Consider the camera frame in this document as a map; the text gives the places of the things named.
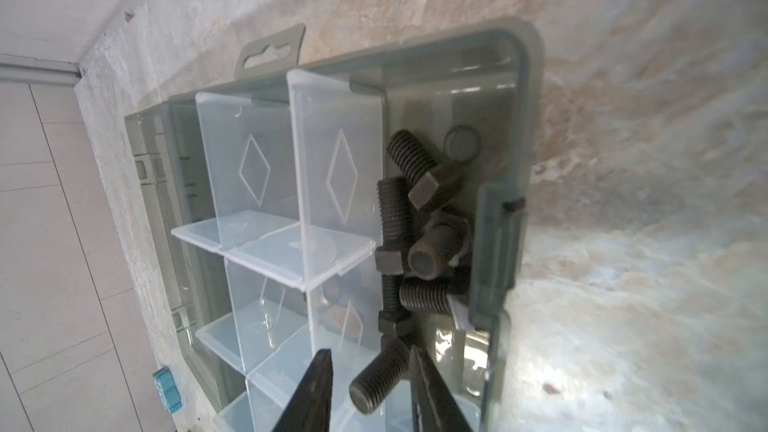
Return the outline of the clear green organizer box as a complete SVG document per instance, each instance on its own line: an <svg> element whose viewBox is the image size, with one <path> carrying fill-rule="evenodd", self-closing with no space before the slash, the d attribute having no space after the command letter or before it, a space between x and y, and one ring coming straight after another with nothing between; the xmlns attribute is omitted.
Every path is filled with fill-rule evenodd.
<svg viewBox="0 0 768 432"><path fill-rule="evenodd" d="M370 415L348 391L385 340L377 183L405 177L387 143L406 129L438 163L464 168L438 210L474 219L471 251L439 276L468 266L468 302L409 311L409 335L471 431L497 431L542 38L505 17L302 65L304 33L252 42L232 82L125 119L178 342L189 364L216 366L213 426L272 431L328 348L330 431L415 431L408 371Z"/></svg>

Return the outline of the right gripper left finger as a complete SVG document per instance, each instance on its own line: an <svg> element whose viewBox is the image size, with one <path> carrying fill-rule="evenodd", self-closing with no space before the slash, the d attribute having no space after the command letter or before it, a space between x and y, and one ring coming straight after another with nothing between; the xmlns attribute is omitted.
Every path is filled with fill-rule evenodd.
<svg viewBox="0 0 768 432"><path fill-rule="evenodd" d="M329 432L333 377L332 351L318 350L272 431Z"/></svg>

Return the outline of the blue robot sticker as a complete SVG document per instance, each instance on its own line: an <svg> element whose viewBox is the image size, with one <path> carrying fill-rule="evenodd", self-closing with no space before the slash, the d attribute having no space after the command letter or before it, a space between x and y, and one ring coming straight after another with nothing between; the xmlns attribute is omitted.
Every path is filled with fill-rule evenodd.
<svg viewBox="0 0 768 432"><path fill-rule="evenodd" d="M182 408L183 403L171 370L163 367L154 372L152 378L163 408L173 415Z"/></svg>

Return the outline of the black hex bolt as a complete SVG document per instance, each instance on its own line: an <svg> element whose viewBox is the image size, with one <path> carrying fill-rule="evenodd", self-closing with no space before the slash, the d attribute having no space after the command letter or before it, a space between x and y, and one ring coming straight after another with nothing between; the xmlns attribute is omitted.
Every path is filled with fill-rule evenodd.
<svg viewBox="0 0 768 432"><path fill-rule="evenodd" d="M385 339L379 354L352 380L349 396L360 413L375 412L405 377L413 344L413 335Z"/></svg>
<svg viewBox="0 0 768 432"><path fill-rule="evenodd" d="M382 309L378 314L378 328L384 339L405 337L414 331L412 314L400 301L401 275L382 275Z"/></svg>

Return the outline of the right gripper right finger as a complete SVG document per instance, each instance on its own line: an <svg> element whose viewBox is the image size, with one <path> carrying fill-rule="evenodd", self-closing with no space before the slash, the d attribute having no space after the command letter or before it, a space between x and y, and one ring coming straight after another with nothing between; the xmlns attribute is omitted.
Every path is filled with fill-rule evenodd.
<svg viewBox="0 0 768 432"><path fill-rule="evenodd" d="M408 378L415 431L472 430L433 360L421 347L410 349Z"/></svg>

